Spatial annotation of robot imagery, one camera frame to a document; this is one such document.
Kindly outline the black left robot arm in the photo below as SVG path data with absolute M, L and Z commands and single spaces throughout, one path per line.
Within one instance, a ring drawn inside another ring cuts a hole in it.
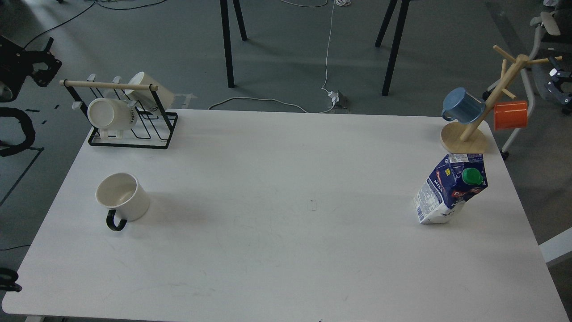
M 63 65 L 51 53 L 54 39 L 47 41 L 41 51 L 27 51 L 13 43 L 10 39 L 1 36 L 0 47 L 0 83 L 1 102 L 7 103 L 17 99 L 18 94 L 28 76 L 41 87 L 47 87 L 54 79 Z M 20 123 L 25 139 L 20 144 L 9 145 L 1 150 L 2 157 L 8 157 L 23 152 L 31 147 L 36 138 L 36 132 L 31 118 L 24 111 L 17 108 L 1 108 L 3 118 L 15 118 Z

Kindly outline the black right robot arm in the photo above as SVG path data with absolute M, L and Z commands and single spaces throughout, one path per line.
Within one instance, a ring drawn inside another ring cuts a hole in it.
M 549 72 L 550 80 L 546 82 L 545 89 L 559 102 L 563 107 L 561 112 L 565 115 L 570 115 L 572 94 L 571 90 L 565 91 L 564 84 L 571 85 L 571 72 L 564 71 L 560 67 L 554 67 Z

